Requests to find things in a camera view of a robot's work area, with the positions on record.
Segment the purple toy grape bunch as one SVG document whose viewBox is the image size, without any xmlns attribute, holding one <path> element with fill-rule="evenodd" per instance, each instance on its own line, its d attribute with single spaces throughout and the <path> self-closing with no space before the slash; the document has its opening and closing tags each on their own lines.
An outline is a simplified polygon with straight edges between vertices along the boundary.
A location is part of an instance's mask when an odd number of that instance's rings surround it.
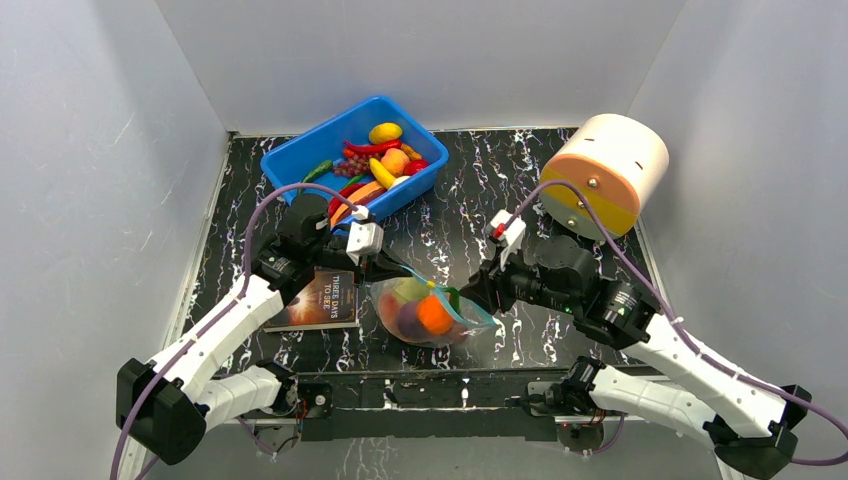
<svg viewBox="0 0 848 480">
<path fill-rule="evenodd" d="M 354 155 L 350 158 L 344 158 L 333 167 L 333 172 L 337 176 L 353 178 L 359 175 L 365 175 L 370 171 L 368 157 Z"/>
</svg>

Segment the three days to see book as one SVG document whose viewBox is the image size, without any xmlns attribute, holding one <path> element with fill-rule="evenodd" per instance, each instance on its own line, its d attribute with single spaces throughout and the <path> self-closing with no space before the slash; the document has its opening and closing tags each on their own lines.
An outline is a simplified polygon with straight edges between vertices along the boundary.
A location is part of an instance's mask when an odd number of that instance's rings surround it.
<svg viewBox="0 0 848 480">
<path fill-rule="evenodd" d="M 358 292 L 352 272 L 316 268 L 313 280 L 262 330 L 277 333 L 357 327 Z"/>
</svg>

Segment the yellow toy lemon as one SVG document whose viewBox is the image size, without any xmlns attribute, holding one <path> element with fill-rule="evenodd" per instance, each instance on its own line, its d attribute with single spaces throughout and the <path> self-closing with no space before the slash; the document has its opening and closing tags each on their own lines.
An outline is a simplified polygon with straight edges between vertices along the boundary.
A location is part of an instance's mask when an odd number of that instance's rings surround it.
<svg viewBox="0 0 848 480">
<path fill-rule="evenodd" d="M 401 126 L 393 122 L 384 122 L 370 130 L 368 140 L 371 144 L 379 145 L 399 140 L 402 135 L 403 129 Z"/>
</svg>

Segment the orange toy orange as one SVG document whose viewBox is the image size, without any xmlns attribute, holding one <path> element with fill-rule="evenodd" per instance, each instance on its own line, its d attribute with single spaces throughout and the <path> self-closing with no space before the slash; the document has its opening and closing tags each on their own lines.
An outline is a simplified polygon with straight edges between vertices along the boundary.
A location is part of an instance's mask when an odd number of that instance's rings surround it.
<svg viewBox="0 0 848 480">
<path fill-rule="evenodd" d="M 451 313 L 442 305 L 440 298 L 429 295 L 418 305 L 418 319 L 429 334 L 443 335 L 448 333 L 455 323 Z"/>
</svg>

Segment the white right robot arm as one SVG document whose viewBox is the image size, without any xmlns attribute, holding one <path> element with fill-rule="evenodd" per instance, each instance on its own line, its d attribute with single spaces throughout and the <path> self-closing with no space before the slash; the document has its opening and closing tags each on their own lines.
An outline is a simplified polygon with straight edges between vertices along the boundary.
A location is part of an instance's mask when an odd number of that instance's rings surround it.
<svg viewBox="0 0 848 480">
<path fill-rule="evenodd" d="M 460 290 L 489 314 L 517 301 L 571 315 L 589 339 L 635 356 L 673 381 L 652 383 L 581 356 L 559 384 L 532 382 L 522 398 L 539 415 L 618 411 L 663 425 L 713 449 L 729 467 L 771 479 L 794 456 L 793 428 L 807 410 L 772 386 L 754 387 L 708 365 L 683 342 L 644 289 L 601 277 L 593 255 L 568 236 L 543 241 L 533 263 L 502 242 Z"/>
</svg>

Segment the clear zip top bag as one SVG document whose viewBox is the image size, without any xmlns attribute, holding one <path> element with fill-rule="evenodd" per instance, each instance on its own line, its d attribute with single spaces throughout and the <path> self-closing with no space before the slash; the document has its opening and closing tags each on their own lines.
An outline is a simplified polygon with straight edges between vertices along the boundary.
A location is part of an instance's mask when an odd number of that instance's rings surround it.
<svg viewBox="0 0 848 480">
<path fill-rule="evenodd" d="M 377 316 L 397 339 L 424 347 L 461 344 L 497 326 L 497 321 L 458 289 L 439 285 L 406 267 L 406 277 L 370 287 Z"/>
</svg>

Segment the dark green toy pepper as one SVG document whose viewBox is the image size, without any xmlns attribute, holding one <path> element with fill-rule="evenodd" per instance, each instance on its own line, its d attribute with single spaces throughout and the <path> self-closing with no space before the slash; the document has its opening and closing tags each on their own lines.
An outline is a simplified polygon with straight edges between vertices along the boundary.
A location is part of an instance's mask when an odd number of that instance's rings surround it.
<svg viewBox="0 0 848 480">
<path fill-rule="evenodd" d="M 325 160 L 310 170 L 301 180 L 302 183 L 314 183 L 323 175 L 334 170 L 334 161 Z"/>
</svg>

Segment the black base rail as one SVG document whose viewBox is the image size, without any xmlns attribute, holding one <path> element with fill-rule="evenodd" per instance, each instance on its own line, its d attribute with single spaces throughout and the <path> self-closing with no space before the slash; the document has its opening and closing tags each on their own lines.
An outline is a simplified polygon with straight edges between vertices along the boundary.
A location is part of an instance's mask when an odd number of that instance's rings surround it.
<svg viewBox="0 0 848 480">
<path fill-rule="evenodd" d="M 254 411 L 256 427 L 298 426 L 306 442 L 366 437 L 519 437 L 528 441 L 567 438 L 566 428 L 597 429 L 612 414 L 526 404 L 527 395 L 558 385 L 564 371 L 416 370 L 302 374 L 305 413 Z"/>
</svg>

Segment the green toy cabbage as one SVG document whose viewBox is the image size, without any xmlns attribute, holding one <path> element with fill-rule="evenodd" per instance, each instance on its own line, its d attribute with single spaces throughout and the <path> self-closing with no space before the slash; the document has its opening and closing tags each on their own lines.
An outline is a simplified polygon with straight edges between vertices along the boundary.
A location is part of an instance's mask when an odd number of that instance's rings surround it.
<svg viewBox="0 0 848 480">
<path fill-rule="evenodd" d="M 430 292 L 428 283 L 415 277 L 398 278 L 391 288 L 391 293 L 401 305 L 420 301 L 429 296 Z"/>
</svg>

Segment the orange toy peach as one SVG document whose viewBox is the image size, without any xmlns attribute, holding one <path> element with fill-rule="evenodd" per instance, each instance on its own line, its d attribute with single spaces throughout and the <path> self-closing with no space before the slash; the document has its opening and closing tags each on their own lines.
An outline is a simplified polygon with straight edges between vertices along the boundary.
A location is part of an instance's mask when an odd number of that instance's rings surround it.
<svg viewBox="0 0 848 480">
<path fill-rule="evenodd" d="M 382 166 L 394 177 L 401 177 L 409 162 L 409 156 L 398 148 L 386 150 L 380 158 Z"/>
</svg>

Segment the yellow toy banana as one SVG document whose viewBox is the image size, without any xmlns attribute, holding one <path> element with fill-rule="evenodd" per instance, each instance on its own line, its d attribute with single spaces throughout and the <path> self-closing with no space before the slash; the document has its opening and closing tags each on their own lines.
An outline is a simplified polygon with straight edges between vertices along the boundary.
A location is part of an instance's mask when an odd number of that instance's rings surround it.
<svg viewBox="0 0 848 480">
<path fill-rule="evenodd" d="M 393 187 L 396 177 L 376 158 L 369 159 L 369 168 L 375 180 L 386 190 Z"/>
</svg>

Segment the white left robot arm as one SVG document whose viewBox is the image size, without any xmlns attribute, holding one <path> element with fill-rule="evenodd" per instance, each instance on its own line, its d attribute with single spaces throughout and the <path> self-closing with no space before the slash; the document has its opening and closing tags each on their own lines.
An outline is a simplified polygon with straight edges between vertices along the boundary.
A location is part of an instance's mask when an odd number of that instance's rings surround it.
<svg viewBox="0 0 848 480">
<path fill-rule="evenodd" d="M 232 289 L 187 333 L 150 360 L 132 358 L 118 371 L 116 424 L 120 436 L 113 462 L 134 439 L 168 465 L 186 459 L 207 432 L 252 411 L 289 417 L 307 411 L 298 377 L 263 360 L 241 373 L 216 379 L 237 347 L 280 314 L 319 269 L 352 274 L 357 285 L 405 277 L 404 264 L 382 246 L 376 216 L 352 201 L 346 235 L 333 233 L 327 199 L 306 185 L 286 208 L 280 229 L 261 249 L 253 234 L 275 191 L 256 208 L 245 234 L 242 275 Z"/>
</svg>

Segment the red toy chili pepper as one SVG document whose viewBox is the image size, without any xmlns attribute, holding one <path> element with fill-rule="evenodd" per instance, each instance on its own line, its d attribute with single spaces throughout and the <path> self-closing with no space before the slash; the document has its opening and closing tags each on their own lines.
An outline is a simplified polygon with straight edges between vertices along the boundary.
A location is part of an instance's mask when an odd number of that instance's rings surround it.
<svg viewBox="0 0 848 480">
<path fill-rule="evenodd" d="M 386 150 L 390 148 L 400 148 L 402 142 L 400 140 L 387 142 L 384 144 L 374 145 L 355 145 L 349 141 L 344 142 L 344 148 L 342 150 L 342 155 L 345 158 L 353 157 L 354 155 L 364 155 L 364 156 L 373 156 L 378 154 L 383 154 Z"/>
</svg>

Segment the red toy tomato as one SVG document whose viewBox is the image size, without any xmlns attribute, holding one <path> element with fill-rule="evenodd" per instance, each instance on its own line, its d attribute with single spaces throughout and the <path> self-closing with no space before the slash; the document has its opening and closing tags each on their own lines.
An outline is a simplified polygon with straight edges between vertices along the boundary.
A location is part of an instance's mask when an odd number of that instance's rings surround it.
<svg viewBox="0 0 848 480">
<path fill-rule="evenodd" d="M 404 176 L 413 176 L 429 167 L 429 163 L 423 159 L 411 160 L 403 169 Z"/>
</svg>

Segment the purple toy eggplant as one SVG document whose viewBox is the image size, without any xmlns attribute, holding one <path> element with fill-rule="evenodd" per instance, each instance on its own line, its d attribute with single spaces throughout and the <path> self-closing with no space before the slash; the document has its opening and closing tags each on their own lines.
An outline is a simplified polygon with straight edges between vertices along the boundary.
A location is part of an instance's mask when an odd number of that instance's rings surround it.
<svg viewBox="0 0 848 480">
<path fill-rule="evenodd" d="M 428 331 L 418 319 L 419 301 L 405 303 L 398 311 L 397 330 L 406 339 L 420 341 L 427 337 Z"/>
</svg>

